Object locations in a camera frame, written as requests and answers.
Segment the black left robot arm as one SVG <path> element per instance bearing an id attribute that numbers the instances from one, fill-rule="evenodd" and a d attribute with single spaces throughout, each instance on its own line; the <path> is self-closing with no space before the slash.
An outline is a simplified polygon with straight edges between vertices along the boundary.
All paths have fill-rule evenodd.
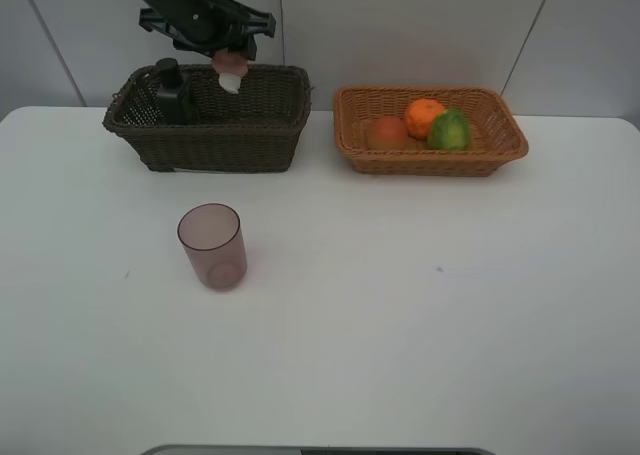
<path id="1" fill-rule="evenodd" d="M 138 24 L 172 40 L 175 49 L 213 57 L 220 50 L 256 59 L 255 37 L 275 36 L 276 20 L 235 0 L 142 0 Z"/>

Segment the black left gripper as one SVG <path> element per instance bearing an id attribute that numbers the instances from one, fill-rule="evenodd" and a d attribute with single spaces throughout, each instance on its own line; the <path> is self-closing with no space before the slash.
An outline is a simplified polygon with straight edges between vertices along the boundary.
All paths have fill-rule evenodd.
<path id="1" fill-rule="evenodd" d="M 172 40 L 181 51 L 213 55 L 228 49 L 255 61 L 255 37 L 275 36 L 276 20 L 235 0 L 143 0 L 139 25 Z"/>

